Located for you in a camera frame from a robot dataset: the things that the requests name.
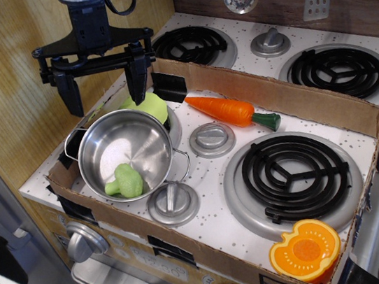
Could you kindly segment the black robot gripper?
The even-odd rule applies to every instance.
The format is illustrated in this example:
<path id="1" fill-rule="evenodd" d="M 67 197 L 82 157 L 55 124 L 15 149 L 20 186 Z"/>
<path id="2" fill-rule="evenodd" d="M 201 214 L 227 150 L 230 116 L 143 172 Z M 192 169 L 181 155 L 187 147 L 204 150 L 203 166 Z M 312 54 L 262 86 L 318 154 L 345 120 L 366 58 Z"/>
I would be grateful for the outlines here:
<path id="1" fill-rule="evenodd" d="M 147 69 L 156 60 L 151 28 L 116 28 L 108 23 L 103 2 L 69 6 L 72 31 L 32 52 L 41 80 L 56 84 L 70 114 L 83 117 L 77 77 L 125 68 L 128 89 L 139 106 L 145 99 Z"/>

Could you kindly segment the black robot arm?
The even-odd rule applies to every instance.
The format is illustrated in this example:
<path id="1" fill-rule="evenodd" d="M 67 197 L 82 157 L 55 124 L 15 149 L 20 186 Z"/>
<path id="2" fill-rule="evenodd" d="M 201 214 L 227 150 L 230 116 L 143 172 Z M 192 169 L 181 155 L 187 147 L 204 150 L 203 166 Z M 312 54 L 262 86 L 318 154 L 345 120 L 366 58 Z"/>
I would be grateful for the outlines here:
<path id="1" fill-rule="evenodd" d="M 75 79 L 86 75 L 124 69 L 128 89 L 137 105 L 145 99 L 148 68 L 155 60 L 151 28 L 117 28 L 109 24 L 108 11 L 129 15 L 136 7 L 117 10 L 111 0 L 59 0 L 68 8 L 72 25 L 69 35 L 36 48 L 39 75 L 57 88 L 69 113 L 84 116 L 83 102 Z"/>

